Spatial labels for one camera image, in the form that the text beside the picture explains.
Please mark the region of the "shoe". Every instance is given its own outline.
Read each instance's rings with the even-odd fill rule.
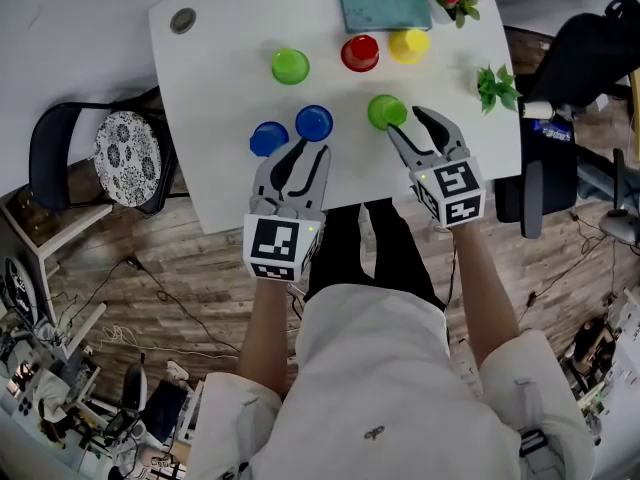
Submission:
[[[189,372],[175,361],[167,361],[167,376],[173,381],[189,380]]]

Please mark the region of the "office chair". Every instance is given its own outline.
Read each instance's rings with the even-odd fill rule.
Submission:
[[[517,77],[520,103],[585,107],[639,66],[640,3],[614,0],[604,16],[580,14],[565,23],[536,72]],[[498,220],[520,222],[525,238],[540,236],[543,215],[573,207],[578,162],[595,161],[576,146],[571,121],[556,115],[551,122],[567,129],[568,137],[547,137],[534,120],[520,119],[522,174],[495,182]],[[605,176],[612,169],[606,167]],[[615,232],[615,226],[607,229]]]
[[[62,211],[113,203],[104,191],[93,199],[71,202],[68,185],[67,157],[73,130],[83,110],[132,111],[142,117],[153,130],[160,149],[162,168],[160,182],[154,195],[136,208],[145,215],[155,215],[170,197],[188,197],[189,194],[170,194],[178,157],[173,146],[164,110],[149,108],[147,103],[160,98],[155,87],[141,96],[113,103],[68,102],[54,105],[38,120],[31,136],[29,150],[29,188],[33,199],[42,208]]]

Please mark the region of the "yellow object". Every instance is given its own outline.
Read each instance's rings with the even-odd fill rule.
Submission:
[[[430,46],[427,33],[417,28],[394,32],[389,39],[391,56],[401,64],[420,62]]]

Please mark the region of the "desk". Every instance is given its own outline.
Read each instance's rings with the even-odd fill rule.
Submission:
[[[176,11],[191,7],[195,25],[171,32]],[[413,66],[393,61],[387,33],[372,34],[380,62],[354,73],[340,60],[344,33],[339,0],[166,0],[150,10],[156,70],[171,134],[205,233],[242,226],[260,159],[248,140],[263,121],[279,121],[294,139],[297,112],[327,107],[334,130],[310,144],[290,187],[301,188],[323,144],[332,151],[324,209],[410,192],[408,172],[385,132],[367,121],[368,102],[380,93],[422,105],[460,126],[486,180],[520,173],[518,116],[500,105],[488,116],[471,93],[481,66],[510,68],[509,50],[494,0],[481,0],[479,22],[435,25],[431,50]],[[305,52],[307,80],[297,86],[273,80],[270,57],[280,46]],[[403,130],[427,149],[426,130],[411,116]]]
[[[108,102],[157,84],[147,10],[161,0],[0,0],[0,196],[29,179],[38,118],[64,100]],[[93,154],[78,122],[69,163]]]

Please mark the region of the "wooden floor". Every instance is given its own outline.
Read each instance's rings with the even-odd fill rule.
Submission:
[[[508,38],[516,72],[532,72],[544,54],[541,40],[517,32],[509,32]],[[579,143],[609,157],[613,147],[626,152],[629,118],[624,102],[612,101],[603,112],[591,112],[577,124],[576,135]],[[419,203],[409,200],[397,206],[409,222],[436,293],[446,299],[452,261],[451,236],[436,230]],[[579,205],[577,212],[582,219],[596,225],[609,208],[606,203],[589,202]],[[56,219],[41,215],[28,222],[40,223],[37,229],[35,224],[28,229],[30,234],[38,235],[47,226],[52,227]],[[584,239],[578,234],[577,224],[568,212],[547,216],[542,237],[525,240],[520,236],[518,224],[497,222],[492,201],[487,204],[487,217],[482,224],[500,276],[522,317],[522,326],[542,329],[557,353],[570,343],[582,322],[603,311],[602,301],[608,292],[613,289],[621,293],[625,286],[638,281],[640,258],[628,247],[614,245],[611,239],[591,240],[589,245],[597,245],[595,250],[541,295],[525,314],[530,292],[544,290],[560,273],[583,258]],[[584,225],[582,233],[601,236]],[[373,271],[375,238],[366,222],[362,225],[362,235],[363,265],[365,270]],[[612,268],[614,247],[615,278]],[[164,289],[182,301],[212,335],[240,348],[254,290],[254,282],[242,263],[241,230],[204,236],[189,199],[167,201],[163,212],[153,218],[144,218],[136,210],[117,207],[113,214],[90,228],[56,257],[61,269],[50,279],[51,293],[64,290],[70,296],[78,295],[78,303],[67,316],[87,301],[111,268],[127,255],[135,255]],[[135,335],[138,344],[145,347],[220,356],[214,359],[174,351],[146,351],[150,389],[163,376],[168,358],[179,361],[194,380],[210,371],[233,370],[235,359],[230,356],[235,353],[211,343],[197,322],[185,316],[173,301],[160,300],[157,291],[157,285],[147,274],[123,264],[114,270],[109,282],[96,295],[96,301],[107,304],[104,316],[88,335],[88,341],[95,349],[94,359],[103,368],[96,392],[99,396],[112,402],[118,400],[125,369],[138,358],[135,348],[109,343],[103,334],[103,326],[111,330],[114,325],[126,327]],[[460,293],[456,278],[453,299],[447,310],[452,343],[467,332]],[[67,306],[64,297],[56,299],[58,315]],[[84,316],[85,313],[78,316],[74,327],[79,326]],[[292,350],[298,325],[298,319],[290,312]],[[290,372],[292,380],[296,372],[295,359],[291,361]]]

